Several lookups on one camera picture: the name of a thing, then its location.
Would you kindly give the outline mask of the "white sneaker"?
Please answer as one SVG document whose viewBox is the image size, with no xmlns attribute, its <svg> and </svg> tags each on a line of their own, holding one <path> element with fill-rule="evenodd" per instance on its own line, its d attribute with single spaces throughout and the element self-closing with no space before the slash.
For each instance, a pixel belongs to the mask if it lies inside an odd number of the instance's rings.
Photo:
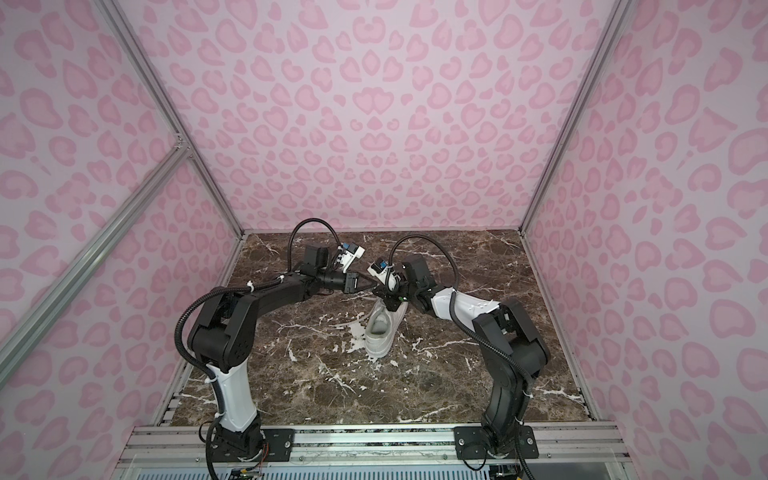
<svg viewBox="0 0 768 480">
<path fill-rule="evenodd" d="M 389 353 L 408 306 L 408 302 L 402 302 L 395 311 L 390 311 L 382 299 L 376 300 L 364 332 L 364 346 L 369 356 L 383 358 Z"/>
</svg>

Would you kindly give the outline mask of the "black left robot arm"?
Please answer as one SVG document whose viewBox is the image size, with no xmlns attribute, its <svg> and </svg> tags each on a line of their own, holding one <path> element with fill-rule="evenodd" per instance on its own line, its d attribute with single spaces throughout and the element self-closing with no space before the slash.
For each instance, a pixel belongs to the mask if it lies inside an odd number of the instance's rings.
<svg viewBox="0 0 768 480">
<path fill-rule="evenodd" d="M 247 374 L 258 319 L 322 290 L 361 291 L 360 274 L 349 267 L 364 252 L 357 244 L 342 243 L 331 257 L 326 247 L 308 246 L 303 261 L 276 279 L 245 287 L 217 287 L 196 303 L 202 310 L 184 351 L 212 385 L 217 414 L 210 443 L 218 451 L 228 448 L 250 458 L 265 444 Z"/>
</svg>

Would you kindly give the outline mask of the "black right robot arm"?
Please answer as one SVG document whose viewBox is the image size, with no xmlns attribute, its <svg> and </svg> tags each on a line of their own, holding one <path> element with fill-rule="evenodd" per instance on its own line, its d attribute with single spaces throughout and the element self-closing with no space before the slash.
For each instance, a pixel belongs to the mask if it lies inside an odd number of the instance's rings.
<svg viewBox="0 0 768 480">
<path fill-rule="evenodd" d="M 483 300 L 461 292 L 458 282 L 440 284 L 419 254 L 399 266 L 379 258 L 369 273 L 381 282 L 375 294 L 384 300 L 386 312 L 407 303 L 422 314 L 452 321 L 479 346 L 493 385 L 480 426 L 461 427 L 456 433 L 457 456 L 538 457 L 533 430 L 524 417 L 535 381 L 551 355 L 520 301 Z"/>
</svg>

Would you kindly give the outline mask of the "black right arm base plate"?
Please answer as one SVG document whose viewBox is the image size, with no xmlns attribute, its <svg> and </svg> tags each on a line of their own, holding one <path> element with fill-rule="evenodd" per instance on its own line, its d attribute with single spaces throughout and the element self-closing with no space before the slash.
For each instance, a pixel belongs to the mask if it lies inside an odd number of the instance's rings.
<svg viewBox="0 0 768 480">
<path fill-rule="evenodd" d="M 458 426 L 452 429 L 456 456 L 460 460 L 516 459 L 540 456 L 534 431 L 530 426 L 513 427 L 511 432 L 495 435 L 483 426 Z"/>
</svg>

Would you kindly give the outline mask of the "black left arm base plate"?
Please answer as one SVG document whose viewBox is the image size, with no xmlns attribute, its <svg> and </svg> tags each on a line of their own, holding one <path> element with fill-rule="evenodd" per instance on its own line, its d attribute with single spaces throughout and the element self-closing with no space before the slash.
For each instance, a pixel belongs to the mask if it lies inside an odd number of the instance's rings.
<svg viewBox="0 0 768 480">
<path fill-rule="evenodd" d="M 293 429 L 262 429 L 259 425 L 242 432 L 217 427 L 209 452 L 213 462 L 287 462 L 294 436 Z"/>
</svg>

